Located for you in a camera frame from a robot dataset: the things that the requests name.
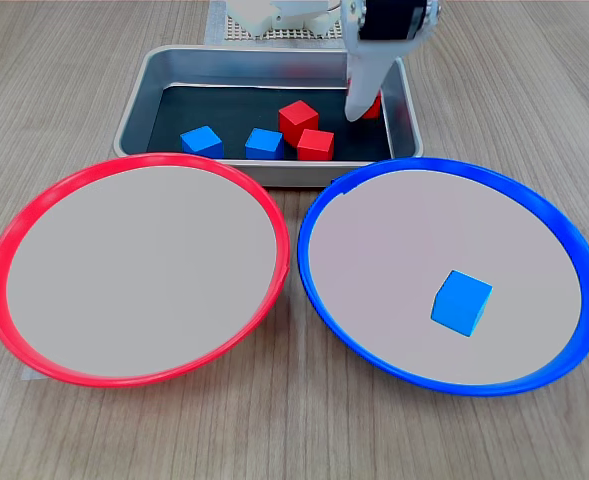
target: toy block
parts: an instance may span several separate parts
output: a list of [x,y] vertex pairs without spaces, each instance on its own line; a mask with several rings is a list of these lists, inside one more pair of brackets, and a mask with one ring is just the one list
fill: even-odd
[[213,159],[223,158],[223,142],[210,127],[201,127],[181,135],[183,153]]
[[[348,93],[348,94],[350,92],[350,83],[351,83],[351,79],[348,79],[347,80],[347,89],[346,89],[346,93]],[[362,119],[376,120],[377,118],[380,117],[380,115],[381,115],[381,96],[382,96],[382,93],[379,91],[378,95],[376,95],[376,99],[374,100],[374,103],[372,104],[370,109],[363,114],[363,116],[361,117]]]
[[432,320],[470,337],[492,293],[492,286],[453,270],[434,299]]
[[303,130],[318,130],[318,120],[316,110],[299,100],[278,111],[278,131],[289,145],[296,148]]
[[282,160],[285,155],[283,134],[255,128],[245,143],[248,160]]
[[296,150],[299,160],[328,162],[334,156],[334,134],[305,129]]

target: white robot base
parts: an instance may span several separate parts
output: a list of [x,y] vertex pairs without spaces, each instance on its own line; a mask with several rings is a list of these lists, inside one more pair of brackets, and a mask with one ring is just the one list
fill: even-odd
[[340,7],[340,0],[227,0],[227,15],[255,38],[274,30],[323,37],[340,20]]

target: wood grain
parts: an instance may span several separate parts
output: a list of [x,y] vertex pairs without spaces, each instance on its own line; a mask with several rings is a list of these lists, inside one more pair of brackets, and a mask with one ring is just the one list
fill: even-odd
[[[113,155],[143,55],[202,42],[206,16],[205,2],[0,2],[0,234]],[[589,241],[589,2],[450,2],[407,65],[426,155],[531,186]],[[272,194],[294,251],[315,193]],[[589,357],[517,397],[425,391],[328,331],[295,260],[254,334],[167,383],[23,381],[0,343],[0,479],[589,480]]]

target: blue block in blue plate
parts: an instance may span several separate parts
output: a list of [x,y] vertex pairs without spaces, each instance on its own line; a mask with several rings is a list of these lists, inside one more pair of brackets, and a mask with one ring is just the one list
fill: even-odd
[[436,294],[432,320],[470,337],[491,293],[491,285],[453,270]]

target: blue plate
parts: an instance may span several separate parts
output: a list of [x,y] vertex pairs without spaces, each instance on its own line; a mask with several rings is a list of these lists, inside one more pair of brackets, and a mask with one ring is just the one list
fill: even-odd
[[[574,334],[561,353],[538,371],[510,382],[491,385],[460,385],[435,381],[403,371],[365,350],[332,318],[321,300],[310,273],[309,244],[323,209],[337,196],[379,175],[402,170],[431,170],[464,177],[490,187],[521,204],[543,222],[563,245],[576,270],[581,290],[581,312]],[[454,160],[411,158],[373,163],[336,179],[308,210],[298,239],[298,266],[303,285],[314,308],[327,326],[357,354],[378,368],[432,390],[467,396],[500,396],[523,393],[552,383],[569,373],[589,354],[589,245],[570,220],[528,187],[491,170]]]

